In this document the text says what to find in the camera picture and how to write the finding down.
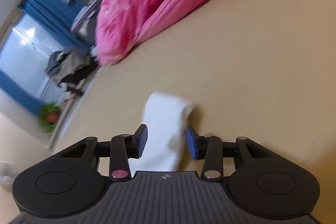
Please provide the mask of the white polo shirt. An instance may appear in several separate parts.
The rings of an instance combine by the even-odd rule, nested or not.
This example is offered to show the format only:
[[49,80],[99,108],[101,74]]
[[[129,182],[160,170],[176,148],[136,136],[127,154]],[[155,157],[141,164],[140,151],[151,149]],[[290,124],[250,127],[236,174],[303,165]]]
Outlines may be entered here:
[[174,94],[154,92],[143,108],[148,137],[140,159],[130,159],[130,171],[174,172],[185,146],[185,130],[194,104]]

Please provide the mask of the dark clothes pile on sill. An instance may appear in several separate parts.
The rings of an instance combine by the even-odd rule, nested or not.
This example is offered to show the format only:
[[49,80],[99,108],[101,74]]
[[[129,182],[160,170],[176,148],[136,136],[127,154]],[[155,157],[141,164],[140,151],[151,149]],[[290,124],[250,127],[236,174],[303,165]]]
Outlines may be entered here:
[[81,97],[84,93],[78,85],[97,68],[96,59],[89,53],[68,47],[50,55],[45,72],[62,91]]

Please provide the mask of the potted green plant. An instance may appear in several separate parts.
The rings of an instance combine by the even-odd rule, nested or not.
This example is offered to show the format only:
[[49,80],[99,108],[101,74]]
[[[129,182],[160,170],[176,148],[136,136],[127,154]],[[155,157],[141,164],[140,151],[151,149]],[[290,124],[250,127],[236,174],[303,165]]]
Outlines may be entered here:
[[39,112],[39,125],[46,133],[53,133],[62,110],[55,103],[44,104]]

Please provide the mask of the beige bed mattress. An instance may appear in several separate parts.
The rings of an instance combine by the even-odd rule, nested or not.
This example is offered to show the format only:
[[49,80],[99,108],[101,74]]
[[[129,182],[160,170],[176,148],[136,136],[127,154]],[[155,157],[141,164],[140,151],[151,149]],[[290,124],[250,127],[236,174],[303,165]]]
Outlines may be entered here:
[[56,147],[134,133],[155,92],[193,101],[202,135],[246,136],[309,170],[335,223],[335,0],[210,0],[103,67]]

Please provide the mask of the white standing fan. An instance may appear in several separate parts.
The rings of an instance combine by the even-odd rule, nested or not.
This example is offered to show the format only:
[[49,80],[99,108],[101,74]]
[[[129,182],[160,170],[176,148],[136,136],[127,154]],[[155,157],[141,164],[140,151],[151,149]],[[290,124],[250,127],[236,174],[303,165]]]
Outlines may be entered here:
[[13,183],[17,174],[11,164],[6,162],[0,163],[0,184],[4,190],[12,191]]

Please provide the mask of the clear storage box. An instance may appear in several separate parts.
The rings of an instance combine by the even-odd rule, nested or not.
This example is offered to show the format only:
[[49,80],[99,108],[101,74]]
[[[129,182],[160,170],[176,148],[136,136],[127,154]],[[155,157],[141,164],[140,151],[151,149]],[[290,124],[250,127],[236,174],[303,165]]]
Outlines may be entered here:
[[71,32],[86,44],[95,45],[97,16],[102,0],[94,0],[84,6],[74,19]]

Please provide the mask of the blue curtain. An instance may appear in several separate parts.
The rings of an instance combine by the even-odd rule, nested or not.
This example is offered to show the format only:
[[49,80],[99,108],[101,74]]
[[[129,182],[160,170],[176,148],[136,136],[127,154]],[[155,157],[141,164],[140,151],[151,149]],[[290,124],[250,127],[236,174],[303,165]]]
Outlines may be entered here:
[[45,73],[51,53],[74,47],[88,53],[89,44],[71,32],[82,0],[23,0],[22,18],[1,49],[1,89],[29,113],[38,115],[45,95],[56,86]]

